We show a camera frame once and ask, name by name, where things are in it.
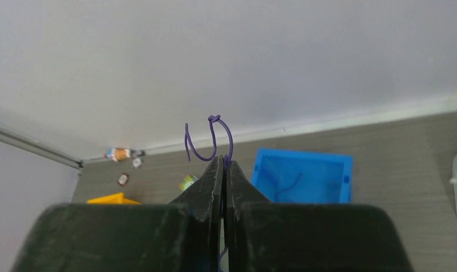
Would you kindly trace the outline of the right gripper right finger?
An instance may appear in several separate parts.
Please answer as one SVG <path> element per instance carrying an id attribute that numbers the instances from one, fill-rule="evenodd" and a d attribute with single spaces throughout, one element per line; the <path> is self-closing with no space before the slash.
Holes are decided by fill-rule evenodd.
<path id="1" fill-rule="evenodd" d="M 230 271 L 412 271 L 398 232 L 379 207 L 275 203 L 239 164 L 225 171 Z"/>

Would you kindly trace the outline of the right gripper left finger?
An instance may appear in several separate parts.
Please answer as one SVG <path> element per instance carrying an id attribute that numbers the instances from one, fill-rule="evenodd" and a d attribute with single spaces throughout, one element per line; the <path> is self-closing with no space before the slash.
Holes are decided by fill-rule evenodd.
<path id="1" fill-rule="evenodd" d="M 219 271 L 224 161 L 167 204 L 64 203 L 35 221 L 13 271 Z"/>

